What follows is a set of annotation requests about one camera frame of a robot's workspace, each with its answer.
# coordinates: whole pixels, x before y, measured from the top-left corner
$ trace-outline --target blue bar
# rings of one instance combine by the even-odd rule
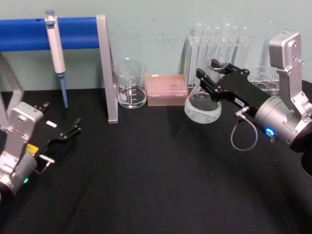
[[[95,17],[59,18],[63,49],[95,49],[98,45]],[[50,50],[44,19],[0,20],[0,51]]]

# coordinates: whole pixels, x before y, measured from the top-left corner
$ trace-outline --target blue led light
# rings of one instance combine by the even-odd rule
[[[270,128],[266,128],[265,129],[265,133],[270,135],[270,136],[274,136],[275,135],[274,131],[272,129],[270,129]]]

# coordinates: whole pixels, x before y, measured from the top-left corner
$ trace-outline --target sticker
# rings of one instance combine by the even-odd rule
[[[35,155],[38,152],[39,148],[31,145],[31,144],[27,144],[27,148],[26,148],[26,152],[30,153],[31,155]]]
[[[125,94],[119,94],[119,98],[123,101],[127,101],[127,96]]]
[[[242,102],[241,100],[237,99],[237,98],[235,98],[235,102],[236,102],[238,105],[240,105],[241,107],[244,107],[244,106],[245,106],[245,103]]]
[[[46,121],[46,124],[50,125],[51,127],[53,128],[56,128],[57,127],[57,124],[51,122],[51,121]]]

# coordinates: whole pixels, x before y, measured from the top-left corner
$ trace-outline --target pink tip box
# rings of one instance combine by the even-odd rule
[[[145,80],[149,106],[183,106],[187,98],[184,75],[151,75]]]

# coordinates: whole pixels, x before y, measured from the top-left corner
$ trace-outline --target cable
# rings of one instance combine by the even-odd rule
[[[244,115],[239,115],[238,117],[241,117],[241,119],[236,123],[236,125],[234,126],[234,128],[233,128],[233,130],[232,130],[232,133],[231,133],[231,144],[232,144],[232,146],[233,146],[235,149],[237,149],[237,150],[240,150],[240,151],[249,151],[249,150],[253,149],[253,148],[255,147],[255,145],[257,144],[257,142],[258,142],[258,131],[257,131],[255,125],[254,125],[252,122],[250,122]],[[246,148],[246,149],[240,149],[240,148],[236,147],[235,144],[234,144],[234,142],[233,142],[233,135],[234,135],[234,132],[235,132],[235,130],[236,130],[236,127],[237,127],[242,121],[246,121],[247,123],[249,123],[249,124],[253,127],[254,132],[255,132],[255,140],[254,140],[253,145],[252,145],[251,147],[249,147],[249,148]]]

